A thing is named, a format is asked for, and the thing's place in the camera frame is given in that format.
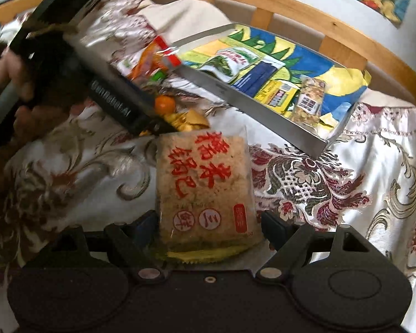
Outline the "person's left hand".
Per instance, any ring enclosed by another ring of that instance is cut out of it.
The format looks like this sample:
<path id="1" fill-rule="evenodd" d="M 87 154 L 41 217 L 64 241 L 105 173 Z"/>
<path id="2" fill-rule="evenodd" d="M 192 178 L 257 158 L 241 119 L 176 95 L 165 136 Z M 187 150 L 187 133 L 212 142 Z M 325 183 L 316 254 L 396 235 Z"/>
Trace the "person's left hand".
<path id="1" fill-rule="evenodd" d="M 8 83 L 13 84 L 20 99 L 24 101 L 32 99 L 32 82 L 23 60 L 6 48 L 0 58 L 0 88 L 5 88 Z M 16 140 L 26 143 L 40 138 L 68 117 L 69 114 L 61 107 L 19 107 L 14 121 Z"/>

